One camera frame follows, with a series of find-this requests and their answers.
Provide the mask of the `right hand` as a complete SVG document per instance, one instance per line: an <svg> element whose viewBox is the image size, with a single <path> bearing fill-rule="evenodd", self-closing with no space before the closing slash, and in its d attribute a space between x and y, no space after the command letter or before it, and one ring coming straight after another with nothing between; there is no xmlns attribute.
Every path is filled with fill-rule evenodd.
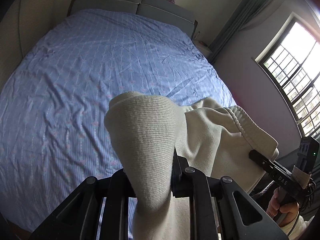
<svg viewBox="0 0 320 240"><path fill-rule="evenodd" d="M284 227L287 224L291 223L298 215L299 211L299 204L295 203L288 203L288 204L280 204L278 201L279 198L279 188L274 190L273 196L269 201L266 213L271 217L274 218L278 213L285 214L286 216L278 225L280 227Z"/></svg>

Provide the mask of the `white right sleeve forearm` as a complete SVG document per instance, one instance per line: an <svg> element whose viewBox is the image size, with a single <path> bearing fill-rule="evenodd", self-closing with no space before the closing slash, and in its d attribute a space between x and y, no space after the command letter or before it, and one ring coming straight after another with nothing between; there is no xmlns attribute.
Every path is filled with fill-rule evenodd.
<svg viewBox="0 0 320 240"><path fill-rule="evenodd" d="M306 230L313 218L314 216L312 216L309 220L304 220L302 216L297 215L296 218L289 224L282 226L281 230L287 234L290 240L297 239Z"/></svg>

